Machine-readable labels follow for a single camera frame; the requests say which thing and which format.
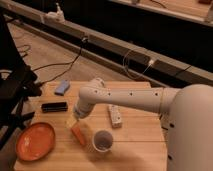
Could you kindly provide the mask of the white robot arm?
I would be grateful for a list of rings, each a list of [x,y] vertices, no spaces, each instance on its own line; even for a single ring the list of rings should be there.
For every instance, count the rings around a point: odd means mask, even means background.
[[[87,117],[97,104],[167,114],[167,171],[213,171],[213,86],[110,89],[95,78],[80,88],[74,117]]]

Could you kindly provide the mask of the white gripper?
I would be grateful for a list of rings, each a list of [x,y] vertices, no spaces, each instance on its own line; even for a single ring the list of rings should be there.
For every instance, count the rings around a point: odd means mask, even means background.
[[[80,111],[76,106],[73,107],[73,114],[68,117],[66,120],[66,128],[71,129],[79,119],[84,119],[87,117],[87,114]]]

